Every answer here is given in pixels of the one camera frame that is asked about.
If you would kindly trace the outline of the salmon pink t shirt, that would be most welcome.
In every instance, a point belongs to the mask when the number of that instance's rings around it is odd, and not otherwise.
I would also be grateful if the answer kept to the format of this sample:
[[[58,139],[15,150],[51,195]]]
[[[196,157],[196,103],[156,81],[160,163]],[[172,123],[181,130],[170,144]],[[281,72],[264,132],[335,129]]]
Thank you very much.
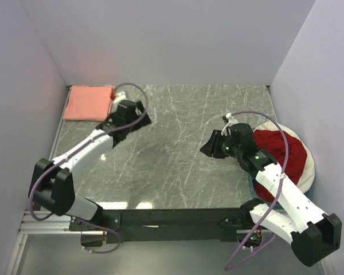
[[[103,121],[110,112],[114,87],[72,86],[63,119],[69,121]]]

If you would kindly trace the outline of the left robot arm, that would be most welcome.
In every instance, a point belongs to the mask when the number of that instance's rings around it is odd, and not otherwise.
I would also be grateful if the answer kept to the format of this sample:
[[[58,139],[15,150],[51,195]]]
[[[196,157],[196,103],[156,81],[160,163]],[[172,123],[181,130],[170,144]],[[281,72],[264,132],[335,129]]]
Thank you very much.
[[[75,194],[74,180],[93,159],[115,148],[129,133],[151,124],[141,101],[122,100],[116,111],[99,123],[79,144],[52,159],[40,159],[34,166],[28,197],[51,214],[83,220],[90,230],[104,226],[103,208]]]

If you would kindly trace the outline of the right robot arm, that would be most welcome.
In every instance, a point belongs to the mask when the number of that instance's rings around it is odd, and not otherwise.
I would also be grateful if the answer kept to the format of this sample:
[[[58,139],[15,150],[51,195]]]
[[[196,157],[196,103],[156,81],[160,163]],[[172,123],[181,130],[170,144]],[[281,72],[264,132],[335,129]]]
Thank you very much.
[[[213,130],[200,151],[211,158],[235,158],[257,183],[278,196],[284,213],[260,199],[243,204],[240,222],[244,227],[256,229],[262,225],[269,229],[289,243],[294,255],[306,266],[313,266],[340,248],[340,218],[326,214],[295,186],[277,160],[257,146],[248,124],[236,123],[223,130]]]

